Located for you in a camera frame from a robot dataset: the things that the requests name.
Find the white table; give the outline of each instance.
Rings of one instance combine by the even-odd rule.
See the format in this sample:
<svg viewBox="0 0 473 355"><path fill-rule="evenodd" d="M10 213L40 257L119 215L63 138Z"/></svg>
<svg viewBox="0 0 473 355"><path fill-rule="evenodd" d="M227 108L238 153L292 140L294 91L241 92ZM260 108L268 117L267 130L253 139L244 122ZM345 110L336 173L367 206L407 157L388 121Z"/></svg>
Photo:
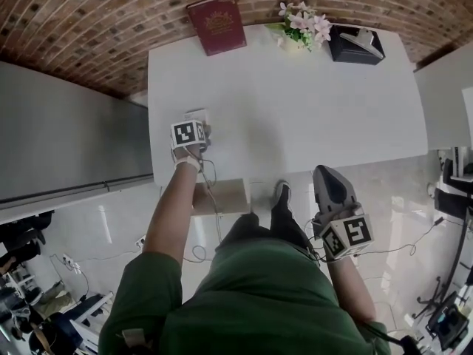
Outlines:
<svg viewBox="0 0 473 355"><path fill-rule="evenodd" d="M263 25L248 46L207 57L197 37L149 52L149 131L154 181L174 166L170 126L207 108L219 180L260 178L426 154L412 66L398 34L377 30L377 66L335 63L327 44L286 53Z"/></svg>

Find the pink flower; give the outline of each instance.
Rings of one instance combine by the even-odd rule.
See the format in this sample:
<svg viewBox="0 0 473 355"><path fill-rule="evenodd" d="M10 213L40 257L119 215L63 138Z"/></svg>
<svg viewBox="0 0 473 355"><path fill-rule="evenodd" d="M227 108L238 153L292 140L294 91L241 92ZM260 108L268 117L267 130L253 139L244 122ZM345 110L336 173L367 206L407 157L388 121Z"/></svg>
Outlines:
<svg viewBox="0 0 473 355"><path fill-rule="evenodd" d="M324 28L330 29L332 27L332 24L325 19L325 15L323 16L314 16L313 17L313 23L314 27L318 32L320 32Z"/></svg>
<svg viewBox="0 0 473 355"><path fill-rule="evenodd" d="M309 7L303 1L297 7L304 12L309 9Z"/></svg>
<svg viewBox="0 0 473 355"><path fill-rule="evenodd" d="M314 16L313 18L314 28L317 30L316 37L314 38L316 42L322 43L323 41L329 41L330 38L330 28L332 24L325 19L325 15L323 16Z"/></svg>
<svg viewBox="0 0 473 355"><path fill-rule="evenodd" d="M287 6L284 3L281 3L279 6L281 7L281 10L279 11L280 16L284 16L286 14L286 10L290 9L293 7L293 3L289 3Z"/></svg>
<svg viewBox="0 0 473 355"><path fill-rule="evenodd" d="M306 33L307 30L313 32L313 24L310 22L309 15L307 12L297 13L296 15L289 15L290 27L293 29L299 29L302 33Z"/></svg>

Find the tissue box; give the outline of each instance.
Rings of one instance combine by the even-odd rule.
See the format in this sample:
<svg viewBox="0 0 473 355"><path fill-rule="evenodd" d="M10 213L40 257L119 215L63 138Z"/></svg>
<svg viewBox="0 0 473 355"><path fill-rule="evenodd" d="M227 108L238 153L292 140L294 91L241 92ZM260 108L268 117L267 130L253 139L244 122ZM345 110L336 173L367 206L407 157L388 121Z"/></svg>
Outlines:
<svg viewBox="0 0 473 355"><path fill-rule="evenodd" d="M356 36L359 29L357 27L345 27L342 25L333 25L330 30L330 52L332 53L332 59L334 62L345 62L345 63L361 63L361 64L378 64L383 59L378 58L369 51L366 51L363 47L347 41L345 38L340 37L341 33L350 34ZM374 36L372 45L378 49L383 55L383 47L379 41L377 32L371 30Z"/></svg>

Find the cable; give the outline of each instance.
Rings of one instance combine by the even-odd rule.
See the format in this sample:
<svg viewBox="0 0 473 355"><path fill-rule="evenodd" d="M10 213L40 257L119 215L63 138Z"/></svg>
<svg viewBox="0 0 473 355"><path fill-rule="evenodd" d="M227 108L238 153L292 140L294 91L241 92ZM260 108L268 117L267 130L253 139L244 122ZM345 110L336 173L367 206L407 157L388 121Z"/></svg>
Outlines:
<svg viewBox="0 0 473 355"><path fill-rule="evenodd" d="M98 258L98 257L90 257L90 258L87 258L87 259L82 259L82 260L76 260L75 262L76 263L82 263L82 262L86 262L87 260L98 260L98 261L102 261L102 260L110 260L110 259L115 259L116 257L121 257L122 255L124 254L137 254L141 252L141 250L138 250L138 251L125 251L125 252L122 252L121 254L118 254L118 255L114 255L113 257L104 257L104 258Z"/></svg>
<svg viewBox="0 0 473 355"><path fill-rule="evenodd" d="M455 225L459 225L459 226L462 226L463 227L463 224L462 223L458 223L458 222L453 222L451 220L447 220L446 218L444 219L446 222L450 222L450 223L454 223Z"/></svg>
<svg viewBox="0 0 473 355"><path fill-rule="evenodd" d="M217 202L215 201L215 196L214 194L212 193L212 187L217 183L217 171L215 169L215 164L214 162L212 162L211 160L204 160L202 157L199 158L197 157L196 155L192 154L192 152L190 152L186 146L183 147L185 151L187 151L187 153L192 156L195 160L197 160L200 164L200 171L202 172L202 176L204 177L204 180L205 180L205 183L207 184L207 189L208 189L208 195L210 196L211 200L212 200L212 205L214 206L214 211L215 211L215 225L217 227L217 236L219 238L219 243L222 242L222 229L220 228L220 218L219 218L219 212L218 212L218 208L217 208ZM214 175L215 175L215 180L214 180L214 183L212 184L208 178L207 178L207 175L205 174L205 171L204 171L204 167L203 167L203 163L204 161L208 161L210 163L212 163L212 165L214 166Z"/></svg>
<svg viewBox="0 0 473 355"><path fill-rule="evenodd" d="M389 252L394 252L394 251L399 251L399 250L402 250L402 249L405 249L406 247L411 247L411 251L409 253L409 256L413 256L415 254L415 252L417 251L417 247L416 245L422 240L422 238L424 238L426 235L428 235L428 233L430 233L434 227L436 227L437 225L439 225L440 223L442 223L443 221L445 220L445 218L443 217L440 217L438 220L436 220L434 222L434 224L430 227L430 229L428 231L426 231L425 233L422 234L422 236L416 240L414 243L407 243L406 245L403 245L399 248L394 248L393 250L384 250L384 251L366 251L366 252L362 252L361 254L354 254L353 256L354 257L360 257L362 255L366 255L366 254L387 254Z"/></svg>
<svg viewBox="0 0 473 355"><path fill-rule="evenodd" d="M53 257L56 257L56 259L59 261L59 263L62 264L63 266L65 266L69 271L72 271L72 270L75 268L75 269L79 270L79 271L81 272L81 274L85 277L86 283L87 283L87 291L86 291L86 293L79 299L79 300L82 300L82 299L85 300L85 299L87 298L87 294L89 294L89 279L87 279L87 276L85 275L84 271L82 271L80 268L74 267L74 266L70 266L71 268L69 268L69 266L68 266L65 262L63 262L63 261L58 257L57 254L50 255L50 262L51 262L52 266L54 267L56 273L58 274L59 279L61 279L62 282L64 282L64 281L62 280L62 277L61 277L61 275L59 274L58 269L56 268L56 266L55 266L54 263L52 262L52 258L53 258Z"/></svg>
<svg viewBox="0 0 473 355"><path fill-rule="evenodd" d="M197 254L195 253L195 249L197 247L201 248L204 251L204 258L201 258L201 257L197 256ZM198 261L197 260L190 260L190 259L187 259L187 258L184 258L184 260L187 260L190 263L203 263L203 262L211 262L212 261L212 259L207 259L207 250L205 250L204 246L195 245L192 248L192 254L198 259Z"/></svg>

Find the brick ceiling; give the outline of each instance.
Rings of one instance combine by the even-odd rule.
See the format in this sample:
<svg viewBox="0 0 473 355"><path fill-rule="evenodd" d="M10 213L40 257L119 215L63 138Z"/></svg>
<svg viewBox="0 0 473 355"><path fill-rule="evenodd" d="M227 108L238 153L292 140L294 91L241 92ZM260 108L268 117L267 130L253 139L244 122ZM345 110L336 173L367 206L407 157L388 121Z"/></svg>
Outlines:
<svg viewBox="0 0 473 355"><path fill-rule="evenodd" d="M149 49L194 35L193 1L0 0L0 59L125 97L146 89ZM280 1L239 0L244 24L277 20ZM473 39L473 0L291 1L398 32L413 62Z"/></svg>

